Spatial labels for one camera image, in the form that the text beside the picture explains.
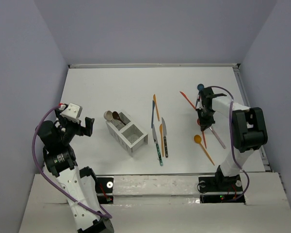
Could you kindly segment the red-orange spoon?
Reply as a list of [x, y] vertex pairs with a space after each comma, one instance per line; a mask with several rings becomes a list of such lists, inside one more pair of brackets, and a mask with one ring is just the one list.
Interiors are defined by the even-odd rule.
[[[198, 126], [200, 126], [200, 120], [199, 119], [197, 119], [197, 124], [198, 124]], [[207, 143], [206, 143], [205, 133], [204, 133], [203, 130], [201, 130], [201, 132], [202, 132], [202, 138], [203, 138], [204, 146], [207, 149]]]

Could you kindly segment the beige spoon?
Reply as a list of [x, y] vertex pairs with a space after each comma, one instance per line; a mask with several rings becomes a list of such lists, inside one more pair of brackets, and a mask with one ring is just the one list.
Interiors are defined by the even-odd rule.
[[108, 110], [104, 113], [104, 118], [107, 121], [112, 121], [113, 120], [113, 113], [112, 111]]

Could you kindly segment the yellow-orange spoon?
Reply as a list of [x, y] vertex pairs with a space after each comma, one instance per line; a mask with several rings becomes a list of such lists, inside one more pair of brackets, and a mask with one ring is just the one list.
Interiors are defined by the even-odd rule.
[[215, 165], [214, 161], [212, 160], [211, 156], [208, 154], [206, 148], [202, 145], [202, 138], [200, 135], [195, 135], [194, 136], [194, 141], [195, 143], [197, 143], [201, 149], [204, 151], [205, 155], [207, 156], [207, 158], [210, 160], [210, 162]]

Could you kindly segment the brown spoon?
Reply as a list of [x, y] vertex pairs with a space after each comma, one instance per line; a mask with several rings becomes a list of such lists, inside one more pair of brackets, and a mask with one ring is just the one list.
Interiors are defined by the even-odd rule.
[[119, 113], [116, 111], [112, 112], [112, 116], [115, 120], [120, 121], [124, 126], [126, 126], [126, 123], [120, 118]]

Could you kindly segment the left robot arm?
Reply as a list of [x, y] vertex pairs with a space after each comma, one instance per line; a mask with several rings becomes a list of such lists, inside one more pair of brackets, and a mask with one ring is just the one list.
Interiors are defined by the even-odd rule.
[[93, 118], [85, 118], [85, 126], [59, 116], [59, 126], [50, 120], [36, 128], [42, 140], [43, 157], [48, 171], [55, 177], [54, 185], [67, 198], [79, 233], [113, 233], [110, 216], [100, 206], [96, 188], [97, 178], [90, 167], [79, 169], [70, 145], [75, 135], [91, 136]]

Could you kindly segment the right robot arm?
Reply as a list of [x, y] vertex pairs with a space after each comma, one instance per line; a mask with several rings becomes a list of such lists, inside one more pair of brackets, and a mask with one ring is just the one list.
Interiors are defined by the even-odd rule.
[[210, 128], [214, 123], [214, 114], [221, 113], [228, 119], [230, 133], [230, 153], [218, 166], [213, 184], [218, 190], [225, 190], [231, 181], [243, 171], [243, 165], [249, 156], [268, 140], [263, 111], [259, 107], [250, 108], [234, 100], [232, 94], [226, 92], [215, 94], [213, 89], [218, 86], [197, 86], [200, 103], [196, 109], [202, 131]]

